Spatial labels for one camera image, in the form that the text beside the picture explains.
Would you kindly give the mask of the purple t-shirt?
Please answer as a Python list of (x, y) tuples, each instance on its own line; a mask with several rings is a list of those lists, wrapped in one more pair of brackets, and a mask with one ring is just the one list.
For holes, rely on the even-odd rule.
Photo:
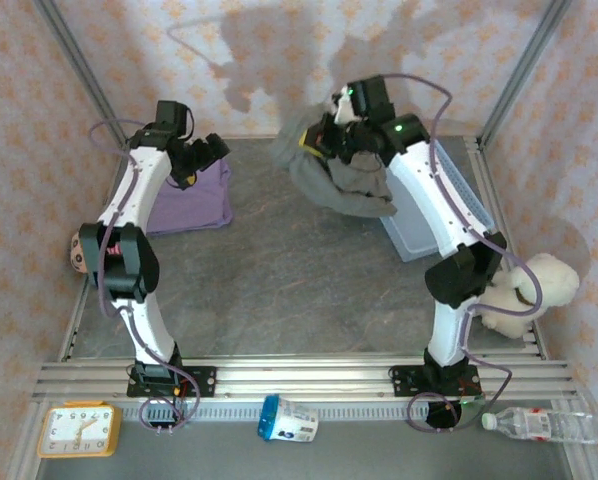
[(228, 194), (230, 176), (227, 162), (219, 160), (198, 172), (196, 183), (185, 190), (167, 179), (151, 210), (147, 233), (165, 235), (228, 225), (233, 219)]

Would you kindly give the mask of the grey garment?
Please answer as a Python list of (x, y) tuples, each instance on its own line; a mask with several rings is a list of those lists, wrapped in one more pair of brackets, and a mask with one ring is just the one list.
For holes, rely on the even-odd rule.
[(314, 204), (344, 215), (382, 218), (397, 213), (383, 162), (358, 153), (350, 164), (339, 158), (319, 159), (299, 146), (304, 131), (326, 112), (322, 103), (304, 106), (284, 121), (270, 146), (275, 166)]

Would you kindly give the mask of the light blue plastic basket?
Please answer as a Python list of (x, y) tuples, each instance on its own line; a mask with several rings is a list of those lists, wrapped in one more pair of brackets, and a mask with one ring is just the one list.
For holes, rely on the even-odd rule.
[(381, 221), (404, 262), (435, 253), (445, 256), (460, 243), (475, 241), (450, 208), (434, 175), (441, 179), (472, 228), (485, 234), (495, 227), (490, 213), (440, 141), (435, 142), (435, 165), (432, 170), (429, 145), (419, 142), (393, 159), (386, 170), (396, 213)]

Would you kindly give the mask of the plush doll with striped shirt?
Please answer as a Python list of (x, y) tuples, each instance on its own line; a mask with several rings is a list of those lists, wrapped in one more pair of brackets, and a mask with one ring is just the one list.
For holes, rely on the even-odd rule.
[[(119, 244), (115, 243), (112, 247), (107, 247), (106, 254), (108, 256), (121, 257), (122, 252)], [(88, 272), (78, 233), (75, 233), (70, 241), (70, 264), (72, 268), (79, 273), (86, 274)]]

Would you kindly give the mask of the thin aluminium table edge strip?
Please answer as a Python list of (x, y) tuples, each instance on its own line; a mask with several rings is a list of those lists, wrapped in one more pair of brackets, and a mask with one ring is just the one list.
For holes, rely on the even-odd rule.
[[(120, 148), (114, 149), (112, 153), (118, 158), (117, 166), (115, 169), (115, 175), (110, 181), (108, 191), (104, 197), (102, 203), (102, 209), (105, 210), (108, 204), (115, 196), (116, 190), (124, 176), (127, 161), (124, 159), (124, 154), (128, 151), (128, 146), (123, 145)], [(75, 302), (73, 305), (72, 312), (65, 330), (65, 334), (62, 340), (61, 348), (57, 355), (57, 360), (60, 363), (70, 361), (72, 358), (72, 352), (74, 349), (75, 340), (79, 331), (82, 314), (87, 303), (87, 297), (89, 292), (89, 280), (87, 276), (84, 276), (79, 282), (79, 289), (77, 291)]]

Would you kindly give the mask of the white fluffy plush toy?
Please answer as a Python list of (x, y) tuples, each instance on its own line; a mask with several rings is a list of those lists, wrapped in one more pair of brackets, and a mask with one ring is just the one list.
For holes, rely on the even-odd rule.
[[(541, 307), (536, 312), (531, 315), (515, 316), (491, 310), (479, 310), (484, 327), (511, 339), (522, 337), (530, 324), (549, 308), (569, 304), (580, 285), (577, 272), (549, 253), (534, 255), (526, 265), (534, 273), (542, 291)], [(480, 298), (482, 304), (515, 312), (531, 309), (535, 301), (535, 286), (520, 266), (508, 272), (498, 271)]]

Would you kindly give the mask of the white cup with blue lid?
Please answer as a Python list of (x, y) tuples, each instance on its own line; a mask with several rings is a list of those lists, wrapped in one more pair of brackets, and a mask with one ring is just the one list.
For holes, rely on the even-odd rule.
[(275, 394), (268, 395), (263, 402), (257, 434), (264, 441), (310, 443), (317, 434), (318, 426), (317, 409)]

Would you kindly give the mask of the yellow alarm clock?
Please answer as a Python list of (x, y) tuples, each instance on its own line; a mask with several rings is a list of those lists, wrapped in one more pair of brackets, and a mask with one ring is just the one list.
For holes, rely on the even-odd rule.
[(122, 410), (102, 401), (50, 408), (37, 444), (42, 459), (109, 457), (117, 449)]

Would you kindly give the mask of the clear plastic water bottle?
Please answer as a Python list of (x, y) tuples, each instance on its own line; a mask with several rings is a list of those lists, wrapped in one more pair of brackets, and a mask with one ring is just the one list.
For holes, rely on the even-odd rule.
[(594, 417), (585, 412), (544, 408), (508, 407), (498, 413), (483, 413), (482, 427), (515, 440), (596, 445)]

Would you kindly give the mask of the aluminium frame post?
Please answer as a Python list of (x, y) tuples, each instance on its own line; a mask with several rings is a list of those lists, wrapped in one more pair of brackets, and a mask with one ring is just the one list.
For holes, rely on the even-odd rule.
[(115, 118), (116, 114), (108, 98), (55, 0), (32, 0), (32, 3), (58, 42), (62, 53), (81, 82), (100, 118), (103, 120)]
[(573, 0), (550, 0), (540, 22), (528, 41), (522, 55), (505, 84), (490, 116), (488, 117), (477, 144), (482, 151), (493, 143), (514, 102), (529, 79), (535, 65), (548, 46)]

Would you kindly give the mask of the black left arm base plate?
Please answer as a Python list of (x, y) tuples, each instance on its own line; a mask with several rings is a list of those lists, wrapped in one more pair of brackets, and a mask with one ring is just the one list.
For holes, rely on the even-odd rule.
[(185, 397), (192, 398), (199, 394), (201, 397), (213, 397), (215, 395), (217, 368), (214, 366), (183, 366), (182, 370), (191, 376), (199, 387), (193, 387), (189, 380), (181, 374), (170, 374), (170, 378), (159, 378), (154, 380), (141, 378), (135, 365), (127, 369), (129, 374), (126, 395), (130, 398), (138, 397)]

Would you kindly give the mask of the wide aluminium mounting rail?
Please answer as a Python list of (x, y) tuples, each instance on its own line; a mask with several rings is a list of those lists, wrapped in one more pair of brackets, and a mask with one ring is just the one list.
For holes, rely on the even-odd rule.
[[(208, 357), (188, 363), (217, 368), (217, 401), (254, 402), (278, 393), (299, 401), (387, 402), (397, 397), (389, 369), (417, 361), (353, 355)], [(129, 366), (122, 359), (45, 363), (32, 395), (46, 400), (120, 400), (126, 395)], [(574, 398), (580, 389), (567, 362), (531, 355), (491, 355), (478, 375), (483, 394), (502, 400)]]

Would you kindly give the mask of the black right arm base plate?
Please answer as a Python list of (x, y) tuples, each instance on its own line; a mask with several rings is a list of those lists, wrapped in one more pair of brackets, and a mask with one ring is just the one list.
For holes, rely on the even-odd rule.
[(473, 365), (437, 368), (432, 365), (396, 365), (388, 371), (397, 397), (440, 394), (446, 397), (479, 396), (483, 393)]

